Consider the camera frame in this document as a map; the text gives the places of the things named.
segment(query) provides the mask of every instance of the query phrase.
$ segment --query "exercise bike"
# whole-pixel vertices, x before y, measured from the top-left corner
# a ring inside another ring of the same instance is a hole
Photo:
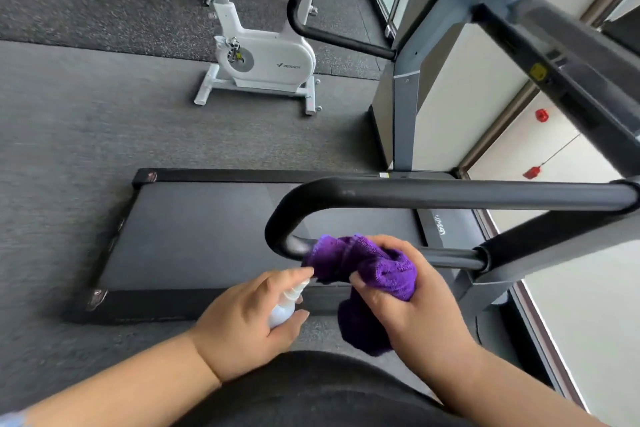
[[[300,3],[301,21],[313,12],[312,1]],[[316,106],[316,54],[288,21],[280,32],[245,29],[233,2],[213,0],[212,5],[222,26],[222,35],[214,36],[218,62],[209,67],[196,105],[205,105],[215,88],[304,98],[306,115],[322,110]]]

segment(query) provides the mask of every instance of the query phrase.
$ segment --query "microfiber cloth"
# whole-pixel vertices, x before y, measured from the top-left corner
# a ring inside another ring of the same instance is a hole
[[[364,283],[402,301],[415,291],[415,265],[397,250],[380,248],[366,237],[333,238],[322,236],[307,254],[303,266],[313,267],[321,284],[349,282],[359,272]],[[371,356],[391,350],[389,336],[360,294],[351,289],[349,299],[338,306],[338,325],[342,338]]]

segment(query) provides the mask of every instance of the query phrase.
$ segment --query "white spray bottle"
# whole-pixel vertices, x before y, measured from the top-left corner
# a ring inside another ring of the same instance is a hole
[[[280,326],[291,317],[291,314],[296,310],[296,301],[308,283],[309,279],[306,279],[304,282],[282,293],[280,302],[278,302],[278,305],[276,305],[271,311],[271,314],[269,314],[269,329]]]

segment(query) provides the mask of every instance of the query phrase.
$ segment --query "floor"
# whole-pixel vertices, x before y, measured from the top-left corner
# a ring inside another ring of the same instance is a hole
[[[365,111],[375,81],[324,76],[324,111],[287,98],[191,99],[199,61],[0,41],[0,412],[181,332],[185,323],[65,324],[139,167],[378,170]],[[394,354],[368,358],[335,318],[310,318],[296,349],[370,360],[425,390]]]
[[[279,31],[285,2],[231,0],[248,28]],[[309,25],[384,44],[369,0],[314,0]],[[213,61],[220,26],[201,0],[0,0],[0,39]],[[316,73],[378,79],[385,61],[311,41]]]

